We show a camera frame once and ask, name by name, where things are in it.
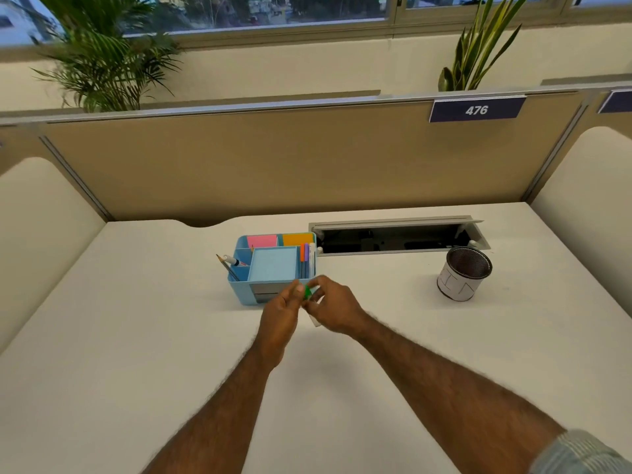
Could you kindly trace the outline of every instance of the green object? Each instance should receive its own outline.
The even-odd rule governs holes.
[[[46,19],[53,43],[43,56],[57,64],[35,71],[59,83],[85,112],[138,110],[152,86],[165,87],[165,71],[179,70],[178,44],[156,26],[165,14],[174,14],[166,13],[169,6],[148,0],[40,1],[61,30]],[[125,36],[133,33],[141,35]],[[66,97],[64,103],[70,104]]]
[[[474,25],[463,32],[456,44],[456,53],[452,70],[445,67],[438,77],[438,90],[440,92],[454,92],[460,90],[476,90],[478,84],[486,75],[487,71],[496,63],[496,60],[510,47],[510,44],[520,31],[519,25],[505,42],[502,48],[489,65],[486,66],[487,59],[492,54],[502,32],[507,28],[511,19],[524,5],[526,0],[502,0],[496,7],[491,20],[487,20],[487,15],[492,9],[494,0],[487,0],[483,5],[482,0],[478,0],[476,15],[474,15]]]

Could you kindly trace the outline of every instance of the white desk surface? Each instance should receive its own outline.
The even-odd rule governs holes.
[[[522,203],[242,217],[197,229],[109,223],[0,356],[0,471],[135,473],[254,335],[215,253],[309,222],[484,219],[494,263],[457,303],[445,252],[320,257],[319,273],[410,338],[632,458],[632,320]],[[456,473],[380,366],[302,311],[273,371],[245,473]]]

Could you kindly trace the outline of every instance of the striped sleeve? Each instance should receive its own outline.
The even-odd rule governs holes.
[[[570,430],[538,456],[529,474],[632,474],[632,463],[588,432]]]

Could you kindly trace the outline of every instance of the orange sticky note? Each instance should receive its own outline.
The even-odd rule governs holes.
[[[301,246],[305,243],[313,243],[314,235],[312,232],[300,232],[297,234],[284,234],[283,246]]]

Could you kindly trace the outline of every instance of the partition top rail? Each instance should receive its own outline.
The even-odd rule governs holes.
[[[409,103],[434,100],[454,100],[478,98],[481,96],[512,96],[517,94],[553,94],[595,92],[612,89],[632,88],[627,82],[589,83],[582,85],[551,85],[546,87],[516,88],[506,91],[472,90],[467,92],[421,93],[392,96],[354,96],[350,98],[322,98],[311,100],[290,100],[282,102],[237,103],[229,105],[209,105],[198,107],[147,109],[139,111],[120,111],[107,113],[58,114],[46,116],[19,116],[0,118],[0,126],[16,126],[31,123],[69,123],[80,121],[99,121],[114,119],[160,118],[167,116],[190,116],[202,114],[220,114],[231,112],[272,111],[299,108],[322,108],[334,106],[371,105],[380,103]]]

